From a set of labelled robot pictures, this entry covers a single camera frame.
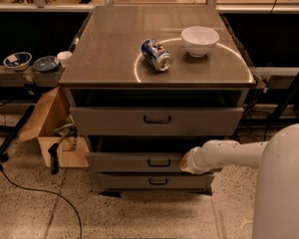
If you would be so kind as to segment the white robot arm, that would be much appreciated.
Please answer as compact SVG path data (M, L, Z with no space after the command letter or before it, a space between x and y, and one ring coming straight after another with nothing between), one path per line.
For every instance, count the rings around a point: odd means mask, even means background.
M204 174L236 164L258 170L252 239L299 239L299 123L269 140L209 140L192 148L180 169Z

